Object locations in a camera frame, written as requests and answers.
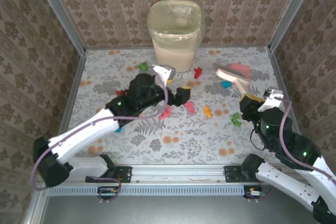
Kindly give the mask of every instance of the plastic toy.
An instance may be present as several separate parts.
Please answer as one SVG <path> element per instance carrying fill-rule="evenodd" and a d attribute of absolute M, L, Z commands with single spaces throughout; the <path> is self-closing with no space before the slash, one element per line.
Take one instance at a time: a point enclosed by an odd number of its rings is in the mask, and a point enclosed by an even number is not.
<path fill-rule="evenodd" d="M 210 109 L 209 109 L 208 106 L 205 106 L 205 108 L 204 108 L 204 113 L 206 114 L 206 116 L 207 116 L 208 118 L 211 118 L 211 117 L 212 117 L 211 111 L 210 111 Z"/>
<path fill-rule="evenodd" d="M 223 85 L 223 88 L 224 88 L 224 89 L 227 89 L 227 88 L 229 88 L 229 87 L 232 86 L 232 83 L 229 82 L 229 81 L 223 81 L 223 82 L 222 82 L 222 85 Z"/>
<path fill-rule="evenodd" d="M 123 90 L 116 90 L 115 92 L 116 92 L 117 96 L 120 96 L 122 94 Z"/>
<path fill-rule="evenodd" d="M 159 119 L 162 120 L 164 118 L 170 117 L 170 114 L 172 113 L 173 108 L 172 107 L 167 107 L 167 109 L 160 115 Z"/>
<path fill-rule="evenodd" d="M 241 113 L 237 112 L 237 113 L 234 113 L 232 116 L 231 116 L 231 122 L 234 126 L 236 127 L 240 127 L 241 126 L 241 122 L 238 121 L 238 119 L 240 119 L 240 116 L 241 116 Z"/>
<path fill-rule="evenodd" d="M 187 108 L 190 114 L 195 114 L 194 103 L 192 101 L 186 102 L 184 106 Z"/>
<path fill-rule="evenodd" d="M 202 69 L 201 68 L 194 68 L 194 71 L 195 71 L 194 78 L 197 79 L 201 75 Z"/>
<path fill-rule="evenodd" d="M 139 65 L 137 65 L 137 68 L 139 68 L 139 69 L 142 70 L 142 71 L 148 71 L 149 66 L 148 66 L 147 61 L 142 62 L 142 63 L 140 63 Z"/>

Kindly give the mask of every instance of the wall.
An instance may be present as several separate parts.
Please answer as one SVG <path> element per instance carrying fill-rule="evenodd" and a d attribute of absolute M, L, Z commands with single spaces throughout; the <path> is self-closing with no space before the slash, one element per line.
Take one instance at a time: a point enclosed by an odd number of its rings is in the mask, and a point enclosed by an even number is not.
<path fill-rule="evenodd" d="M 151 6 L 160 0 L 61 0 L 87 48 L 145 46 Z M 205 9 L 209 45 L 266 45 L 290 0 L 195 0 Z"/>
<path fill-rule="evenodd" d="M 302 133 L 336 172 L 336 0 L 304 0 L 276 55 Z"/>
<path fill-rule="evenodd" d="M 79 55 L 47 0 L 0 6 L 0 223 L 19 223 L 33 141 L 57 134 Z"/>

